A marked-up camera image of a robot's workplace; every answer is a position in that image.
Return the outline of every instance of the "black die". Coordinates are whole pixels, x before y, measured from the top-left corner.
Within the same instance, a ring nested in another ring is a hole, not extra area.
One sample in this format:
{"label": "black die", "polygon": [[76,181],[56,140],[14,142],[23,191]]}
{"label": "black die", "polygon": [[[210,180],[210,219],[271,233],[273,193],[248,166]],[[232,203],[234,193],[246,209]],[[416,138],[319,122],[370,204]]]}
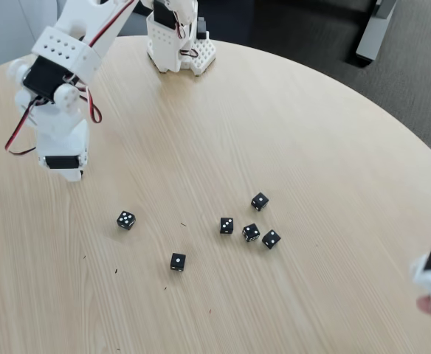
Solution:
{"label": "black die", "polygon": [[281,240],[281,237],[274,230],[271,230],[266,235],[264,235],[261,240],[263,241],[263,243],[265,244],[266,247],[268,247],[269,249],[272,249],[273,246],[279,240]]}
{"label": "black die", "polygon": [[131,212],[123,211],[117,219],[117,225],[126,230],[130,230],[135,223],[135,215]]}
{"label": "black die", "polygon": [[221,234],[231,234],[233,232],[233,218],[221,218]]}
{"label": "black die", "polygon": [[171,264],[170,267],[174,271],[184,271],[185,269],[185,254],[173,253],[171,256]]}
{"label": "black die", "polygon": [[258,193],[253,199],[252,199],[252,207],[254,207],[256,210],[260,211],[266,205],[268,204],[269,199],[263,195],[263,193]]}
{"label": "black die", "polygon": [[245,226],[242,230],[242,235],[245,236],[247,242],[256,240],[260,237],[260,232],[257,226],[253,223],[252,225]]}

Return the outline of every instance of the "round table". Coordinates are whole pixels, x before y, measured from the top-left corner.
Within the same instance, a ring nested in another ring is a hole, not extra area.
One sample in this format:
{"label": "round table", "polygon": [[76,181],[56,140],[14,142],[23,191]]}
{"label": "round table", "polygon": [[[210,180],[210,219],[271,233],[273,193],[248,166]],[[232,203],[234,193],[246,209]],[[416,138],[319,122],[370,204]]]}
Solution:
{"label": "round table", "polygon": [[[194,77],[115,41],[79,183],[4,152],[0,67],[0,353],[431,353],[408,274],[431,247],[431,150],[323,74],[215,44]],[[281,241],[247,243],[251,223]]]}

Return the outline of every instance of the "cable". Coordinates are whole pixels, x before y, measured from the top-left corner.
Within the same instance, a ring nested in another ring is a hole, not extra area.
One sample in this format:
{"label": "cable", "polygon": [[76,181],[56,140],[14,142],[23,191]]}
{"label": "cable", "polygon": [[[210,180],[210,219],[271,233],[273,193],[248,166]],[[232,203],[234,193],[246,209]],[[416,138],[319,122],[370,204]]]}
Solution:
{"label": "cable", "polygon": [[32,147],[31,149],[29,149],[29,150],[25,150],[25,151],[21,151],[20,153],[14,153],[13,151],[10,151],[9,150],[9,152],[11,153],[11,154],[13,154],[14,156],[23,156],[23,155],[27,155],[29,152],[31,152],[31,151],[34,151],[36,149],[36,147],[34,146],[34,147]]}
{"label": "cable", "polygon": [[83,101],[88,103],[89,116],[91,117],[91,120],[96,124],[101,123],[103,121],[103,114],[100,113],[99,108],[92,101],[91,92],[90,92],[88,86],[85,88],[78,88],[78,90],[80,90],[80,91],[82,91],[82,89],[85,90],[86,94],[88,95],[88,98],[81,96],[81,95],[80,95],[80,98]]}
{"label": "cable", "polygon": [[29,102],[29,105],[28,105],[27,109],[25,110],[24,114],[22,114],[21,120],[18,121],[18,124],[15,127],[14,132],[12,133],[12,135],[9,138],[9,140],[7,140],[6,145],[4,146],[4,148],[6,149],[6,151],[9,151],[9,148],[10,148],[11,144],[14,142],[15,138],[17,137],[18,132],[22,129],[22,126],[24,125],[25,121],[27,120],[27,117],[29,116],[29,114],[32,111],[32,109],[36,105],[43,105],[46,102],[45,101],[45,102],[40,103],[39,100],[41,100],[41,97],[37,96],[35,99],[33,99],[33,100],[31,100]]}
{"label": "cable", "polygon": [[[174,17],[175,17],[175,19],[176,19],[176,23],[175,23],[175,25],[176,25],[176,33],[178,34],[178,38],[179,38],[179,39],[185,39],[185,38],[186,38],[186,31],[185,31],[185,28],[184,28],[184,26],[182,26],[182,25],[179,23],[178,14],[176,13],[176,11],[173,11],[173,14],[174,14]],[[184,37],[181,35],[181,30],[183,30],[183,33],[185,34],[185,36],[184,36]]]}
{"label": "cable", "polygon": [[191,50],[180,50],[179,54],[192,58],[197,58],[199,56],[198,51],[193,48],[191,48]]}
{"label": "cable", "polygon": [[135,2],[135,0],[130,0],[126,6],[124,6],[108,23],[107,25],[105,25],[101,31],[99,31],[96,36],[89,42],[89,46],[93,47],[97,40],[99,38],[101,38],[101,36],[109,29],[110,26],[112,26],[112,24],[114,24],[114,22],[119,18],[120,15],[122,15],[122,13],[127,9],[127,7],[129,7],[130,5],[132,5]]}

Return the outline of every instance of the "metal stand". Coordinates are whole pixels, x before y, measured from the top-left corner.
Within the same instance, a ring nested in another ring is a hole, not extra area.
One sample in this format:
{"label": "metal stand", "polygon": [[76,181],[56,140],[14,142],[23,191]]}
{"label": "metal stand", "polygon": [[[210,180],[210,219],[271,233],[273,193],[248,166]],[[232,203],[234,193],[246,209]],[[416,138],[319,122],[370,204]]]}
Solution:
{"label": "metal stand", "polygon": [[395,7],[396,0],[376,0],[373,14],[356,50],[358,57],[369,62],[376,59]]}

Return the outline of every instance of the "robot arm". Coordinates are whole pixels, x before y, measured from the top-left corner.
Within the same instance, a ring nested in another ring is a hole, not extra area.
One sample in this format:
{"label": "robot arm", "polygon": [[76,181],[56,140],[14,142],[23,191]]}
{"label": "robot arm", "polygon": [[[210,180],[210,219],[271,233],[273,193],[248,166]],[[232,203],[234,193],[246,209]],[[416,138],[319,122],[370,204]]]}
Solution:
{"label": "robot arm", "polygon": [[[68,0],[56,25],[47,27],[32,48],[37,55],[33,65],[16,60],[8,72],[19,86],[15,104],[23,116],[6,150],[22,125],[28,125],[36,132],[39,164],[68,181],[79,181],[88,161],[89,127],[79,99],[88,101],[93,119],[96,108],[88,85],[139,0],[99,1]],[[154,9],[147,18],[148,54],[157,68],[204,72],[216,51],[205,25],[198,27],[197,1],[142,2]]]}

